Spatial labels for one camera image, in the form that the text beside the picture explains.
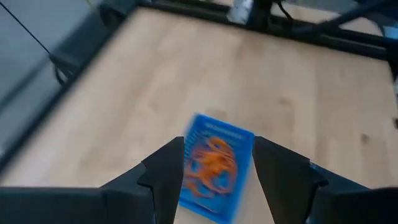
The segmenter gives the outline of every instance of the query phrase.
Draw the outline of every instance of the wooden table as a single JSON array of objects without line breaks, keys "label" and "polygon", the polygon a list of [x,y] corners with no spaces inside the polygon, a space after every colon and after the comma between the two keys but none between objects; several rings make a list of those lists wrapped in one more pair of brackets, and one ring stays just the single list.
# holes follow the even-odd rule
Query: wooden table
[{"label": "wooden table", "polygon": [[[2,185],[98,187],[182,135],[196,112],[368,187],[398,183],[386,62],[140,9],[86,73]],[[178,208],[175,222],[209,221]],[[237,223],[272,222],[252,166]]]}]

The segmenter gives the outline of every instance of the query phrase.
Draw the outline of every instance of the black metal frame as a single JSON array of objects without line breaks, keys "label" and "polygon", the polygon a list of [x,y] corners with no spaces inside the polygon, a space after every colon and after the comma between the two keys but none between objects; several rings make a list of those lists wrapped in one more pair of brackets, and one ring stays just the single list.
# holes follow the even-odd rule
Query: black metal frame
[{"label": "black metal frame", "polygon": [[[314,44],[330,49],[340,50],[351,54],[363,55],[389,62],[392,78],[397,78],[398,55],[394,54],[398,50],[398,41],[376,35],[364,34],[360,32],[339,29],[338,25],[351,21],[364,13],[378,10],[381,6],[386,6],[395,0],[375,0],[372,5],[364,5],[360,9],[355,9],[340,18],[321,24],[312,24],[305,21],[290,20],[286,17],[274,16],[271,14],[271,7],[279,0],[254,0],[253,9],[248,23],[245,25],[235,24],[227,19],[229,6],[202,2],[199,0],[156,0],[156,1],[134,1],[134,0],[114,0],[107,2],[99,7],[100,16],[104,26],[98,26],[98,30],[90,31],[90,38],[87,36],[74,36],[69,43],[78,46],[78,50],[70,50],[70,44],[63,44],[50,58],[63,73],[69,74],[69,80],[63,88],[44,106],[38,115],[29,123],[26,131],[13,141],[6,149],[6,153],[0,157],[0,171],[3,171],[6,164],[14,154],[27,142],[33,132],[44,122],[46,117],[55,108],[57,103],[63,98],[65,93],[72,85],[84,74],[85,68],[99,52],[102,46],[118,29],[119,25],[139,7],[149,7],[166,12],[172,12],[190,17],[196,17],[211,22],[217,22],[227,26],[234,26],[246,30],[259,32],[262,34],[274,35],[287,39],[297,40],[308,44]],[[85,43],[89,41],[90,48],[85,49]]]}]

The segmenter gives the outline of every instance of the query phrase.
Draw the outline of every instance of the black cable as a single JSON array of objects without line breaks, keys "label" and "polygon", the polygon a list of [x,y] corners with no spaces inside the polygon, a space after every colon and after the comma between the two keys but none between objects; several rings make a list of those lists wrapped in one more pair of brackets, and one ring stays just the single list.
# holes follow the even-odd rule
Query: black cable
[{"label": "black cable", "polygon": [[279,9],[285,14],[285,16],[288,18],[288,20],[290,21],[290,22],[292,22],[293,21],[293,18],[292,18],[292,16],[290,16],[290,14],[285,10],[285,8],[283,7],[283,5],[282,5],[282,1],[278,1],[278,6],[279,6]]},{"label": "black cable", "polygon": [[18,23],[19,23],[19,25],[21,25],[22,26],[22,28],[24,28],[24,30],[34,39],[34,40],[36,40],[36,42],[40,45],[40,46],[42,46],[42,48],[50,55],[50,52],[49,52],[49,50],[47,50],[47,48],[45,48],[44,47],[44,45],[26,28],[26,26],[24,26],[23,24],[22,24],[22,22],[10,11],[10,10],[8,10],[8,8],[2,3],[2,2],[0,2],[0,5],[12,16],[12,18],[14,18]]}]

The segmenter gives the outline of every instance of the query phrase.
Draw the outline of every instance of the wooden surface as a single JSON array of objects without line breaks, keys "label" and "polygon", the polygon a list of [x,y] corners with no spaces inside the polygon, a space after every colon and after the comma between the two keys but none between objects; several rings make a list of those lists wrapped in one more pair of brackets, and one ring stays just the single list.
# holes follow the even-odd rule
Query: wooden surface
[{"label": "wooden surface", "polygon": [[[140,9],[1,184],[98,187],[182,135],[196,112],[368,187],[398,183],[386,62]],[[175,222],[209,221],[178,208]],[[253,166],[236,223],[272,223]]]}]

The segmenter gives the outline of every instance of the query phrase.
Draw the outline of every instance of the orange dragon illustration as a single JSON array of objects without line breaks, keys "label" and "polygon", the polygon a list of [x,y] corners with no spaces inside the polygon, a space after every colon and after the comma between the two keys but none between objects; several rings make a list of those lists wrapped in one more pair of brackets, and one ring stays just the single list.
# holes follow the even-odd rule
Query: orange dragon illustration
[{"label": "orange dragon illustration", "polygon": [[[197,197],[212,197],[215,192],[227,194],[233,191],[236,180],[237,166],[234,152],[224,140],[213,137],[206,141],[209,149],[196,147],[187,161],[184,171],[184,187],[191,190]],[[196,163],[195,171],[192,171],[193,163]],[[213,185],[213,181],[223,172],[228,173],[228,187]],[[210,194],[204,195],[197,189],[204,185],[210,190]]]}]

